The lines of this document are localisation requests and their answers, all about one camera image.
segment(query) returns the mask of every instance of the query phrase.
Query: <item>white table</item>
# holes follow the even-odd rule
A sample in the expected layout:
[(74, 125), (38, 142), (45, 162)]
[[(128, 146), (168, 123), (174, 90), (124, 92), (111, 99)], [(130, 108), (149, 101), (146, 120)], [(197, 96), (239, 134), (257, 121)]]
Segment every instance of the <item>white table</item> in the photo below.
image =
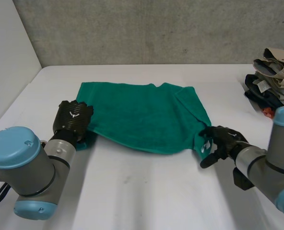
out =
[[(213, 125), (232, 127), (267, 148), (272, 122), (254, 110), (240, 84), (253, 72), (251, 65), (46, 67), (1, 118), (0, 130), (26, 126), (49, 139), (59, 103), (74, 100), (83, 81), (169, 82), (195, 87)], [(0, 230), (284, 229), (284, 215), (256, 188), (244, 192), (233, 184), (231, 160), (206, 170), (199, 162), (191, 150), (162, 156), (99, 137), (76, 154), (51, 220), (17, 217), (18, 195), (11, 190), (0, 203)]]

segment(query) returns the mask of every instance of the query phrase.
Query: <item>green towel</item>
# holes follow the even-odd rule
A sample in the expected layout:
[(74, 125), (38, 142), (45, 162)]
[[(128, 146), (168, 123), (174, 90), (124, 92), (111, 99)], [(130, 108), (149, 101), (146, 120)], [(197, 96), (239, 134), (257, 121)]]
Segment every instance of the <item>green towel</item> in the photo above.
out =
[(193, 87), (84, 82), (77, 101), (94, 107), (89, 131), (127, 147), (160, 154), (193, 149), (202, 159), (210, 152), (210, 140), (198, 133), (211, 122)]

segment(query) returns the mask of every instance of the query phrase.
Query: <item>white wall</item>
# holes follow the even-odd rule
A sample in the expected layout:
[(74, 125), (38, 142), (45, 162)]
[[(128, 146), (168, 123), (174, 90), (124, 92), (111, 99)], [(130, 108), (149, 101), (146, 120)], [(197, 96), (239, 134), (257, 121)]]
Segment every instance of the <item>white wall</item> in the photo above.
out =
[(11, 0), (0, 0), (0, 117), (41, 70)]

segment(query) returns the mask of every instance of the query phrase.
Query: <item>gray wall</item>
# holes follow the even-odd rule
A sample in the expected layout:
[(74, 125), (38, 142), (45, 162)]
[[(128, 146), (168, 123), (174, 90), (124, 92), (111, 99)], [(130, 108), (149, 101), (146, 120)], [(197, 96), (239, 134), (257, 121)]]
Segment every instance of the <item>gray wall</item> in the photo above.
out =
[(251, 63), (284, 48), (284, 0), (14, 0), (43, 67)]

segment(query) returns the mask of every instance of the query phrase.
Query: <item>red object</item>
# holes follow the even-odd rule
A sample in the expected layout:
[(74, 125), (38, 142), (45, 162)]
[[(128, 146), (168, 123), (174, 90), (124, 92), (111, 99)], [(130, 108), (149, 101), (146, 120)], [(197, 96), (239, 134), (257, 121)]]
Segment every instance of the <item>red object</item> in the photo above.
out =
[(275, 111), (273, 111), (271, 108), (264, 108), (262, 109), (262, 112), (266, 117), (269, 117), (271, 119), (274, 118)]

